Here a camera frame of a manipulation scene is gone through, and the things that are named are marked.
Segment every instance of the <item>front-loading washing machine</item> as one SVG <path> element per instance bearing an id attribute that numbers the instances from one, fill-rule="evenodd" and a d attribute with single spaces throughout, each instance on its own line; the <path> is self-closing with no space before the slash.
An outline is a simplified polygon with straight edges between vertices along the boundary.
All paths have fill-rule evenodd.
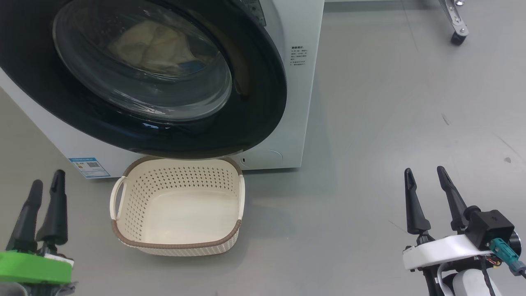
<path id="1" fill-rule="evenodd" d="M 0 86 L 89 178 L 301 166 L 323 0 L 0 3 Z"/>

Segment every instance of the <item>perforated basket wall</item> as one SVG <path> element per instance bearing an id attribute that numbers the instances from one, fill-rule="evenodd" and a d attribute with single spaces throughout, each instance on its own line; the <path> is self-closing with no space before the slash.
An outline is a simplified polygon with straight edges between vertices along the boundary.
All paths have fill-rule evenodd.
<path id="1" fill-rule="evenodd" d="M 118 189 L 123 184 L 120 207 L 115 213 Z M 213 242 L 155 244 L 144 241 L 143 222 L 152 196 L 184 190 L 223 192 L 237 198 L 239 217 L 232 231 Z M 245 204 L 241 170 L 231 160 L 179 161 L 145 157 L 133 163 L 115 184 L 110 203 L 113 230 L 125 245 L 143 252 L 167 256 L 200 256 L 228 251 L 235 244 Z"/>

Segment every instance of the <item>laundry inside drum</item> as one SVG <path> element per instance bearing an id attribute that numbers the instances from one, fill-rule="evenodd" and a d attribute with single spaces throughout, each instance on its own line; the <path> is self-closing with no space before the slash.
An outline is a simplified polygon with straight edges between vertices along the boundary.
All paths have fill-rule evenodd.
<path id="1" fill-rule="evenodd" d="M 149 20 L 125 31 L 109 50 L 132 67 L 166 76 L 199 72 L 219 53 L 197 36 Z"/>

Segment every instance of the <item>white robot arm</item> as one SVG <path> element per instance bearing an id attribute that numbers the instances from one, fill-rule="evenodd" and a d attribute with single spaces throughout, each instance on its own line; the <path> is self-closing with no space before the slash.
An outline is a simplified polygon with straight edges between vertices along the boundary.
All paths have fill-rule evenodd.
<path id="1" fill-rule="evenodd" d="M 417 245 L 402 253 L 404 267 L 422 271 L 430 296 L 501 296 L 486 271 L 506 263 L 513 275 L 526 278 L 526 265 L 519 261 L 521 242 L 514 225 L 499 211 L 482 212 L 466 207 L 446 170 L 437 168 L 440 185 L 451 211 L 451 229 L 457 235 L 435 240 L 416 194 L 411 169 L 405 171 L 407 232 L 417 234 Z M 457 273 L 443 277 L 444 271 Z"/>

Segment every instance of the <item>caster wheel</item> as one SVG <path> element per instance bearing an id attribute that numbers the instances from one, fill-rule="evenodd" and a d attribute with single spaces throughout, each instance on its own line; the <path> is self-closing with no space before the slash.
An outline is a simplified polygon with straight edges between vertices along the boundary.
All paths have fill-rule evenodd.
<path id="1" fill-rule="evenodd" d="M 451 36 L 451 43 L 454 45 L 461 45 L 464 43 L 464 40 L 466 40 L 467 36 L 460 36 L 456 32 L 453 33 L 453 36 Z"/>

